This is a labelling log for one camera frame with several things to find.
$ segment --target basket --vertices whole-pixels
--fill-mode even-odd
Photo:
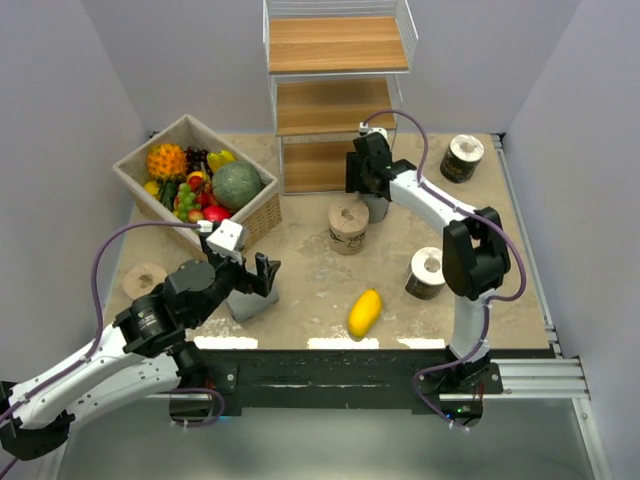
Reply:
[[[116,175],[131,191],[138,208],[147,217],[168,222],[176,221],[173,213],[143,188],[143,185],[151,180],[147,171],[147,152],[153,145],[161,143],[175,143],[183,149],[194,146],[214,152],[228,150],[236,157],[236,161],[250,163],[256,168],[263,184],[262,191],[231,217],[232,221],[249,230],[245,250],[251,248],[282,221],[276,177],[190,115],[183,116],[113,166]],[[172,228],[169,235],[194,258],[205,258],[198,236],[190,229]]]

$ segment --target beige table surface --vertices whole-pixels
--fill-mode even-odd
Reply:
[[[272,135],[230,134],[232,143],[268,170],[277,172]],[[505,231],[523,252],[522,240],[501,167],[488,135],[478,135],[485,156],[472,179],[456,185],[444,179],[439,161],[452,135],[430,135],[426,176],[435,184],[476,207],[492,206],[501,215]],[[394,159],[417,163],[422,152],[419,135],[400,134]],[[369,227],[366,246],[352,256],[341,256],[328,245],[329,204],[346,194],[313,194],[281,197],[283,221],[245,256],[253,263],[256,251],[281,260],[276,277],[280,301],[259,316],[239,325],[226,307],[218,308],[200,328],[189,333],[198,343],[202,337],[257,339],[259,348],[307,348],[310,339],[348,339],[346,319],[358,297],[368,288],[382,296],[382,315],[368,337],[380,348],[406,348],[406,339],[448,341],[453,328],[453,293],[445,287],[429,301],[418,300],[404,290],[407,266],[412,255],[424,246],[441,248],[441,239],[416,215],[392,204],[387,218]],[[131,221],[144,220],[134,209]],[[127,308],[131,299],[121,281],[134,265],[153,262],[174,271],[189,255],[172,242],[160,227],[136,229],[126,234],[113,290],[106,309],[106,321]],[[517,266],[513,262],[501,289],[516,290]],[[546,348],[548,339],[531,275],[525,295],[515,303],[496,303],[491,317],[489,340],[498,348]]]

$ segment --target white wall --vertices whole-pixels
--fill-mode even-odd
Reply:
[[[142,139],[78,0],[3,2],[1,379],[24,380],[91,339],[91,258],[132,203],[110,166]],[[114,259],[106,259],[103,292]],[[0,454],[0,469],[7,461]],[[19,468],[7,479],[33,478],[37,464]]]
[[[583,0],[505,138],[542,283],[615,476],[640,471],[640,3]]]
[[[82,0],[145,127],[185,112],[270,131],[259,0]],[[579,0],[412,0],[406,106],[432,131],[503,132]]]

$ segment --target wooden shelf board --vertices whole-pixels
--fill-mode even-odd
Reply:
[[[276,18],[269,22],[269,73],[404,71],[394,17]]]
[[[392,108],[384,77],[281,83],[277,95],[277,135],[356,132],[367,116]],[[396,128],[391,114],[371,125]]]
[[[285,144],[285,193],[344,191],[345,155],[353,150],[350,141]]]

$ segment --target wire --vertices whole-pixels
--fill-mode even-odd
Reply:
[[[126,226],[120,228],[119,230],[116,230],[107,239],[107,241],[104,242],[102,244],[102,246],[98,249],[98,251],[96,252],[95,257],[93,258],[93,264],[91,266],[91,297],[93,299],[93,306],[94,306],[95,311],[96,311],[96,324],[97,325],[96,325],[96,333],[95,333],[95,336],[93,338],[93,342],[91,343],[91,346],[89,347],[89,350],[87,350],[87,353],[85,353],[83,357],[81,357],[78,360],[76,360],[75,362],[73,362],[67,368],[65,368],[64,370],[61,370],[60,372],[58,372],[55,375],[51,376],[50,378],[48,378],[44,382],[39,383],[36,387],[34,387],[33,389],[31,389],[27,393],[25,393],[24,394],[24,400],[18,400],[13,405],[11,405],[7,410],[5,410],[5,412],[2,415],[0,415],[0,426],[2,425],[2,423],[5,420],[7,420],[13,414],[13,412],[15,412],[18,408],[20,408],[25,403],[28,403],[28,401],[29,401],[29,399],[31,397],[33,397],[34,395],[37,395],[39,392],[41,392],[45,388],[49,387],[53,383],[57,382],[61,378],[66,377],[71,372],[75,371],[78,367],[80,367],[81,365],[84,365],[85,361],[90,359],[91,356],[96,352],[96,350],[100,346],[100,341],[102,340],[102,330],[104,329],[104,316],[102,315],[102,305],[100,304],[100,294],[98,293],[98,266],[100,265],[100,259],[102,258],[102,255],[103,255],[104,251],[111,244],[111,242],[113,242],[116,238],[118,238],[123,233],[126,233],[129,230],[133,230],[134,228],[151,227],[151,226],[191,228],[191,229],[195,229],[195,228],[199,228],[200,227],[200,225],[198,225],[197,223],[149,221],[149,222],[132,223],[131,225],[126,225]],[[9,463],[8,468],[11,468],[15,464],[16,461],[17,461],[17,459],[12,460]],[[8,469],[6,469],[6,471],[3,470],[2,475],[0,475],[0,479],[2,479],[2,477],[4,475],[6,475],[7,471],[9,471],[9,470]]]
[[[224,397],[219,392],[217,392],[216,390],[213,390],[211,388],[174,388],[173,390],[170,390],[169,393],[178,393],[178,394],[180,394],[180,393],[206,393],[207,395],[211,395],[211,396],[216,397],[218,399],[218,401],[220,402],[220,410],[218,410],[218,413],[215,416],[209,416],[208,418],[205,418],[201,422],[191,422],[191,423],[189,423],[188,421],[185,420],[184,422],[182,422],[182,426],[184,426],[185,428],[207,427],[207,426],[212,425],[215,422],[217,422],[218,419],[224,413],[224,409],[225,409]]]
[[[440,418],[442,418],[443,420],[445,420],[446,422],[449,423],[450,427],[459,427],[459,428],[464,428],[465,430],[468,431],[468,428],[465,427],[464,425],[456,422],[455,420],[450,419],[449,417],[447,417],[444,412],[438,408],[437,405],[435,405],[431,400],[429,400],[429,398],[427,398],[426,395],[424,395],[421,391],[420,391],[420,386],[419,386],[419,381],[420,381],[420,376],[426,376],[429,374],[432,374],[434,372],[438,372],[441,370],[448,370],[449,368],[454,368],[457,367],[458,365],[461,365],[465,362],[467,362],[468,360],[470,360],[476,353],[478,353],[478,351],[480,351],[480,349],[482,348],[482,346],[484,345],[486,338],[487,338],[487,334],[489,333],[489,319],[490,319],[490,314],[491,314],[491,302],[494,300],[497,301],[501,301],[501,302],[513,302],[515,300],[517,300],[518,298],[520,298],[522,296],[522,294],[524,293],[526,287],[527,287],[527,275],[526,275],[526,270],[525,270],[525,266],[524,266],[524,261],[522,260],[522,256],[520,255],[520,252],[518,252],[518,249],[516,248],[515,244],[513,243],[513,241],[508,237],[508,235],[504,232],[504,230],[502,230],[502,228],[500,228],[498,225],[496,225],[495,223],[493,223],[491,220],[487,220],[484,217],[481,217],[479,215],[476,215],[473,212],[468,212],[462,208],[459,208],[454,202],[452,202],[451,200],[449,200],[448,198],[444,197],[443,195],[441,195],[439,192],[435,191],[433,188],[429,187],[429,185],[427,183],[423,182],[423,170],[424,170],[424,166],[427,162],[427,153],[429,152],[429,139],[427,138],[427,133],[424,129],[424,127],[420,124],[420,122],[413,117],[412,115],[405,113],[401,110],[395,110],[395,109],[389,109],[389,110],[381,110],[379,112],[373,113],[371,115],[369,115],[369,117],[364,121],[364,124],[367,125],[372,118],[375,118],[379,115],[383,115],[383,114],[396,114],[396,115],[400,115],[401,117],[404,117],[406,119],[408,119],[409,121],[411,121],[416,128],[418,129],[418,131],[420,132],[420,135],[422,135],[422,141],[423,141],[423,151],[422,151],[422,157],[420,158],[420,163],[418,165],[418,169],[416,171],[416,177],[418,180],[418,185],[420,186],[420,188],[422,188],[425,192],[427,192],[429,195],[431,195],[432,197],[436,198],[437,200],[439,200],[441,203],[445,204],[446,206],[448,206],[449,208],[453,209],[454,211],[457,211],[459,213],[461,213],[462,215],[472,218],[473,220],[483,223],[484,225],[488,226],[489,228],[491,228],[494,232],[496,232],[500,238],[502,240],[504,240],[504,242],[507,244],[507,247],[509,248],[509,250],[511,250],[511,253],[513,254],[515,260],[516,260],[516,264],[518,265],[518,272],[520,273],[520,287],[518,288],[518,290],[513,294],[513,295],[509,295],[509,296],[504,296],[504,295],[489,295],[487,296],[482,304],[482,309],[484,312],[484,320],[483,320],[483,326],[482,326],[482,331],[480,333],[480,337],[478,338],[478,342],[474,345],[474,347],[471,349],[471,351],[469,353],[467,353],[464,357],[461,357],[453,362],[449,362],[449,363],[444,363],[442,365],[436,365],[434,367],[427,367],[427,368],[423,368],[422,370],[419,370],[418,372],[415,373],[415,375],[413,376],[413,388],[416,391],[416,393],[418,394],[418,396],[422,399],[422,401],[424,403],[427,404],[427,406],[429,408],[431,408],[431,410],[433,410]]]

